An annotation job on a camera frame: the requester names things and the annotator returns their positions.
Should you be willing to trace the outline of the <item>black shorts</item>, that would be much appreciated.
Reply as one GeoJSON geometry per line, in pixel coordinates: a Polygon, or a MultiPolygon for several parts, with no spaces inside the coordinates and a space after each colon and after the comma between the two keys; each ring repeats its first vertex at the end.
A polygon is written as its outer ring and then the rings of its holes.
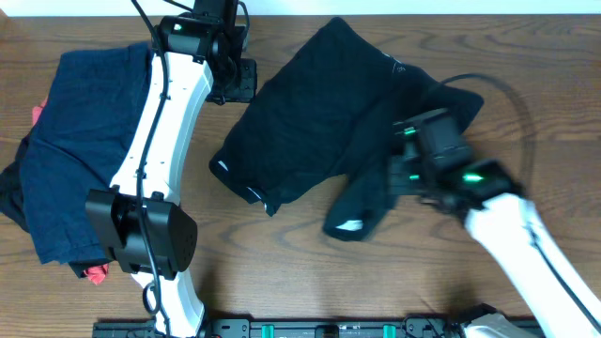
{"type": "Polygon", "coordinates": [[[344,175],[347,186],[323,230],[362,241],[397,202],[388,178],[389,159],[402,145],[394,123],[445,108],[465,129],[483,103],[385,54],[334,18],[263,85],[209,168],[269,215],[344,175]]]}

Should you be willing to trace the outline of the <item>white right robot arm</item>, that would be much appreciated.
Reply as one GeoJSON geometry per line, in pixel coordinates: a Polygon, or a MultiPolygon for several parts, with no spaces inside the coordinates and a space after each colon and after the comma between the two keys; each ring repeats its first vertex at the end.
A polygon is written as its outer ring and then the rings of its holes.
{"type": "Polygon", "coordinates": [[[477,160],[444,109],[395,121],[390,187],[459,219],[495,259],[546,337],[597,337],[600,300],[499,161],[477,160]]]}

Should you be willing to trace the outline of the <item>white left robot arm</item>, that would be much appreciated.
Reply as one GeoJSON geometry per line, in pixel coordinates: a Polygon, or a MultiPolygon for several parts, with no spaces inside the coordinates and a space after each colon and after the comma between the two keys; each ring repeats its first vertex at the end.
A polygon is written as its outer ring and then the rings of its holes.
{"type": "Polygon", "coordinates": [[[85,211],[102,249],[143,290],[146,322],[99,322],[97,337],[205,337],[203,302],[189,270],[197,226],[180,205],[194,126],[211,102],[247,103],[256,63],[244,57],[250,25],[239,0],[197,1],[151,25],[154,55],[144,111],[127,155],[85,211]]]}

